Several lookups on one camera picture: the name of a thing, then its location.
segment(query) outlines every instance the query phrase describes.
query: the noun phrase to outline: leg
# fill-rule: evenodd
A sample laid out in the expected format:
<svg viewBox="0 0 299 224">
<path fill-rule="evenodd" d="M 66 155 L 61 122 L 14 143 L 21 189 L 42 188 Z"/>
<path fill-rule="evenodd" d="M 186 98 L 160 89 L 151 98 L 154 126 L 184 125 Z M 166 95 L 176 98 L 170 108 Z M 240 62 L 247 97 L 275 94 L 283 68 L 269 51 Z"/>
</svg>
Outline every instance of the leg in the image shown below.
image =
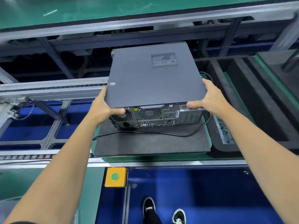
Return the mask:
<svg viewBox="0 0 299 224">
<path fill-rule="evenodd" d="M 155 210 L 156 207 L 153 199 L 151 197 L 147 197 L 143 202 L 143 224 L 162 224 Z"/>
<path fill-rule="evenodd" d="M 182 209 L 177 209 L 172 216 L 173 224 L 186 224 L 186 215 Z"/>
</svg>

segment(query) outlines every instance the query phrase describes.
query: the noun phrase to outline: workstation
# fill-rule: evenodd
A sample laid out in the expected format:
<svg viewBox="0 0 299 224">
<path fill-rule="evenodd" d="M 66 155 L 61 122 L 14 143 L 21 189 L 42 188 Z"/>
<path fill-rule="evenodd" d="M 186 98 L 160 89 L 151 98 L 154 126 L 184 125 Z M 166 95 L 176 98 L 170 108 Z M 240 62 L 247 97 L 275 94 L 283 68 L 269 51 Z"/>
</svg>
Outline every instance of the workstation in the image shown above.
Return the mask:
<svg viewBox="0 0 299 224">
<path fill-rule="evenodd" d="M 26 182 L 6 195 L 21 196 L 59 152 L 108 84 L 114 50 L 126 47 L 186 42 L 202 77 L 210 76 L 236 110 L 299 154 L 298 12 L 299 0 L 0 0 L 0 169 L 4 181 Z M 204 113 L 202 123 L 208 118 Z M 108 195 L 121 198 L 112 219 L 133 222 L 130 198 L 155 171 L 169 181 L 198 169 L 235 168 L 247 176 L 224 122 L 212 116 L 198 133 L 198 144 L 175 150 L 166 143 L 169 135 L 143 150 L 125 143 L 105 149 L 115 141 L 110 136 L 94 140 L 79 223 L 98 221 Z M 125 188 L 98 187 L 109 167 L 128 170 Z"/>
</svg>

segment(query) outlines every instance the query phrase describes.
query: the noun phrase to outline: black sneaker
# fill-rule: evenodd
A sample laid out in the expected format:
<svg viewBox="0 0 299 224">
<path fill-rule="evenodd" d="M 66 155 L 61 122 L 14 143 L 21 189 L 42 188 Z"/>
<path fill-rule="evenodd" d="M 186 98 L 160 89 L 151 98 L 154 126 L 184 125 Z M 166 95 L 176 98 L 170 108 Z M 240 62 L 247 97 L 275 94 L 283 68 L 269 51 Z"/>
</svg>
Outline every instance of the black sneaker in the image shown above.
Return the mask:
<svg viewBox="0 0 299 224">
<path fill-rule="evenodd" d="M 145 198 L 143 202 L 143 217 L 144 217 L 144 213 L 149 209 L 154 209 L 154 211 L 156 211 L 154 200 L 151 197 Z"/>
<path fill-rule="evenodd" d="M 186 224 L 186 215 L 182 209 L 177 209 L 172 216 L 173 224 Z"/>
</svg>

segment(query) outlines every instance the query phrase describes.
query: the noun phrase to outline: blue floor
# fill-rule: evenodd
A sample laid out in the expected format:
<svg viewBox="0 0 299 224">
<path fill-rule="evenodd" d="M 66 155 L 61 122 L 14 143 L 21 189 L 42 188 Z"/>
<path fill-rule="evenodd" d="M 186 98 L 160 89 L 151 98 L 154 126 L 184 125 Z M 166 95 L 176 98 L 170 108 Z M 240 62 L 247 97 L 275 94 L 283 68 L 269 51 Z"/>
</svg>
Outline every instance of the blue floor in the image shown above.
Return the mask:
<svg viewBox="0 0 299 224">
<path fill-rule="evenodd" d="M 146 196 L 163 224 L 171 223 L 177 208 L 188 223 L 283 223 L 252 174 L 241 169 L 134 170 L 129 179 L 138 185 L 131 190 L 129 224 L 142 223 Z"/>
</svg>

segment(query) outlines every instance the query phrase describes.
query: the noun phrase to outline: ventilation grille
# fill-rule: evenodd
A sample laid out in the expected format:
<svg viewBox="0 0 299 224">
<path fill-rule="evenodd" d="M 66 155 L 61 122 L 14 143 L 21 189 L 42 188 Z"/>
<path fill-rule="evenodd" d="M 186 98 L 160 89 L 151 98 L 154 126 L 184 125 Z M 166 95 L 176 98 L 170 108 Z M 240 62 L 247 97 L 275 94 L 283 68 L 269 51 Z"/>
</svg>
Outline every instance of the ventilation grille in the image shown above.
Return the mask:
<svg viewBox="0 0 299 224">
<path fill-rule="evenodd" d="M 114 122 L 123 122 L 133 120 L 132 113 L 126 110 L 126 112 L 122 115 L 112 115 L 111 116 Z"/>
<path fill-rule="evenodd" d="M 170 69 L 178 67 L 176 54 L 174 52 L 154 54 L 151 56 L 153 69 Z"/>
<path fill-rule="evenodd" d="M 137 116 L 140 119 L 156 119 L 161 115 L 161 109 L 139 109 Z"/>
</svg>

